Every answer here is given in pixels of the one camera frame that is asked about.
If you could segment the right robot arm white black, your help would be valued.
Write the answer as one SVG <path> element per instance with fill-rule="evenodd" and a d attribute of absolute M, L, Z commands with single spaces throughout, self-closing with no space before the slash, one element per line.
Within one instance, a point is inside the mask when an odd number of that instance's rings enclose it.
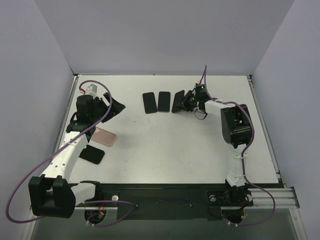
<path fill-rule="evenodd" d="M 210 97 L 204 84 L 196 84 L 193 90 L 182 93 L 180 98 L 174 99 L 172 111 L 199 111 L 205 116 L 212 115 L 220 118 L 222 137 L 229 147 L 226 182 L 230 188 L 223 192 L 223 198 L 230 205 L 236 204 L 242 197 L 237 188 L 247 183 L 244 168 L 246 150 L 255 137 L 248 107 L 245 104 L 224 102 Z"/>

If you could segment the black phone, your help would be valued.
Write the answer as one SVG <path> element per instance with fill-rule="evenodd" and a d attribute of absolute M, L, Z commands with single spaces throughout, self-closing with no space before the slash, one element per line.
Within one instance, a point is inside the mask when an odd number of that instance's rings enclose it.
<path fill-rule="evenodd" d="M 155 94 L 153 92 L 145 92 L 142 94 L 144 111 L 146 114 L 153 114 L 157 112 L 157 104 Z"/>

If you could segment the blue phone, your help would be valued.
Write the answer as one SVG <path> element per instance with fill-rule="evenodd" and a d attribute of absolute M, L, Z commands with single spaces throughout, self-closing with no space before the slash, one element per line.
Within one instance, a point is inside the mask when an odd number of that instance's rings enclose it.
<path fill-rule="evenodd" d="M 160 91 L 158 93 L 157 111 L 168 113 L 170 111 L 171 93 L 168 91 Z"/>

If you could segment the black ring phone case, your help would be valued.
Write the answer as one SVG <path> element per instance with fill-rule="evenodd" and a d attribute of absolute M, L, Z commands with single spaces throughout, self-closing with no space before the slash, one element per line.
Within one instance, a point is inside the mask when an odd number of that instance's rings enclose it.
<path fill-rule="evenodd" d="M 81 151 L 79 158 L 92 164 L 99 165 L 104 156 L 105 152 L 103 150 L 88 144 L 86 148 Z"/>

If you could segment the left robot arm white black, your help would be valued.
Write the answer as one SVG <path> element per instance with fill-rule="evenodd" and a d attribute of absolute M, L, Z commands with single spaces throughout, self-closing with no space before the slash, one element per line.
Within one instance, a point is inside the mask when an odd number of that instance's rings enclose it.
<path fill-rule="evenodd" d="M 76 206 L 86 201 L 97 206 L 105 199 L 98 181 L 83 180 L 75 185 L 69 183 L 72 170 L 82 152 L 85 156 L 93 154 L 100 158 L 105 154 L 89 145 L 96 130 L 95 124 L 98 121 L 109 121 L 126 108 L 108 93 L 104 93 L 104 99 L 93 93 L 77 97 L 76 112 L 66 128 L 64 142 L 58 154 L 40 176 L 33 176 L 29 180 L 31 208 L 35 216 L 70 218 Z"/>

